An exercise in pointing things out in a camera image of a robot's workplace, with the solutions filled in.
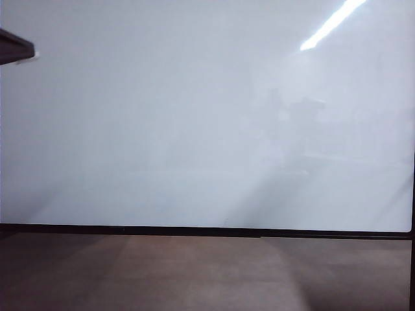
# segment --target glossy surface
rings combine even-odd
[[[2,222],[410,230],[414,1],[4,0]]]

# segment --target dark object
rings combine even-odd
[[[0,29],[0,65],[34,56],[33,43]]]

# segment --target floor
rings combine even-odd
[[[407,311],[410,242],[0,234],[0,310]]]

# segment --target brown floor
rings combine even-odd
[[[406,311],[410,242],[0,235],[0,310]]]

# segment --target white board surface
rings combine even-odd
[[[3,0],[1,221],[410,230],[415,1]]]

